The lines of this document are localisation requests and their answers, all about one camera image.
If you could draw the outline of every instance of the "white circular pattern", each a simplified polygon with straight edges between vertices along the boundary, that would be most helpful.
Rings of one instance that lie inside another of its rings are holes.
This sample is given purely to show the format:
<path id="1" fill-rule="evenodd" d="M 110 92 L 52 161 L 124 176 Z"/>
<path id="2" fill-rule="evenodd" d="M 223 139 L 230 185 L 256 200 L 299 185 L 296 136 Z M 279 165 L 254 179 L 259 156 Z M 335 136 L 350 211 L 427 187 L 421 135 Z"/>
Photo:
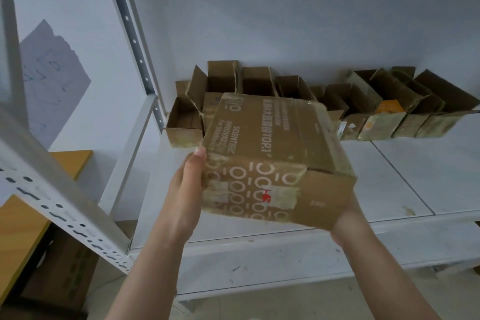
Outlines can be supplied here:
<path id="1" fill-rule="evenodd" d="M 262 167 L 263 165 L 264 165 L 263 163 L 259 163 L 259 164 L 257 165 L 257 172 L 258 172 L 259 174 L 261 174 L 261 175 L 269 175 L 269 174 L 273 173 L 273 171 L 275 171 L 275 167 L 274 167 L 272 164 L 269 164 L 269 166 L 270 166 L 270 171 L 262 171 L 262 170 L 260 169 L 260 167 Z"/>
<path id="2" fill-rule="evenodd" d="M 240 194 L 230 194 L 230 202 L 240 205 L 245 202 L 245 198 Z"/>
<path id="3" fill-rule="evenodd" d="M 240 215 L 240 214 L 243 214 L 243 207 L 238 205 L 233 205 L 228 208 L 228 211 L 230 211 L 234 215 Z"/>
<path id="4" fill-rule="evenodd" d="M 261 210 L 260 210 L 260 209 L 256 209 L 255 206 L 260 206 L 260 207 L 261 207 Z M 257 213 L 263 213 L 265 210 L 267 210 L 267 206 L 261 204 L 260 202 L 255 202 L 255 203 L 251 206 L 251 208 L 252 208 L 252 210 L 253 210 L 254 212 L 257 212 Z"/>
<path id="5" fill-rule="evenodd" d="M 274 216 L 275 219 L 278 220 L 279 222 L 284 221 L 285 219 L 287 219 L 287 218 L 289 217 L 289 215 L 288 215 L 286 212 L 284 212 L 284 211 L 277 211 L 273 216 Z"/>
<path id="6" fill-rule="evenodd" d="M 257 201 L 263 202 L 262 195 L 265 194 L 265 190 L 257 190 L 253 193 L 253 198 Z"/>
<path id="7" fill-rule="evenodd" d="M 240 185 L 241 188 L 236 189 L 234 185 Z M 228 184 L 228 188 L 235 192 L 245 191 L 245 184 L 241 181 L 232 181 Z"/>
<path id="8" fill-rule="evenodd" d="M 208 171 L 205 176 L 207 180 L 220 181 L 220 174 L 217 171 Z"/>
<path id="9" fill-rule="evenodd" d="M 240 175 L 240 176 L 235 175 L 235 170 L 240 170 L 240 171 L 241 171 L 241 175 Z M 241 179 L 243 179 L 245 176 L 247 176 L 247 171 L 246 171 L 244 168 L 242 168 L 242 167 L 235 166 L 235 167 L 230 168 L 230 176 L 233 177 L 233 178 L 236 178 L 237 180 L 241 180 Z"/>
<path id="10" fill-rule="evenodd" d="M 263 216 L 262 214 L 252 214 L 250 216 L 250 219 L 265 220 L 265 216 Z"/>
<path id="11" fill-rule="evenodd" d="M 287 181 L 287 177 L 289 176 L 293 176 L 293 181 Z M 298 177 L 296 174 L 292 173 L 292 172 L 289 172 L 289 173 L 285 173 L 283 176 L 282 176 L 282 181 L 283 183 L 285 183 L 286 185 L 293 185 L 294 183 L 296 183 L 298 180 Z"/>
<path id="12" fill-rule="evenodd" d="M 261 185 L 260 184 L 260 181 L 264 180 L 266 182 L 266 184 L 264 185 Z M 268 186 L 268 187 L 271 187 L 272 186 L 272 180 L 270 180 L 268 177 L 257 177 L 255 178 L 255 186 L 258 187 L 259 189 L 263 189 L 262 186 Z"/>

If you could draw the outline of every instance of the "wooden table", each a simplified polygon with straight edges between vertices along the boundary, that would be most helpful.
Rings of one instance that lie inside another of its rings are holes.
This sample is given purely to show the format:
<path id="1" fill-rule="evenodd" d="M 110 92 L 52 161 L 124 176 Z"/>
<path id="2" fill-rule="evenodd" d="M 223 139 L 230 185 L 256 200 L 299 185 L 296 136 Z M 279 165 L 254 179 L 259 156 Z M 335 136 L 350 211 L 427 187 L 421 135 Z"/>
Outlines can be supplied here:
<path id="1" fill-rule="evenodd" d="M 52 152 L 51 155 L 76 180 L 92 151 Z M 0 306 L 49 225 L 47 218 L 15 195 L 0 207 Z"/>

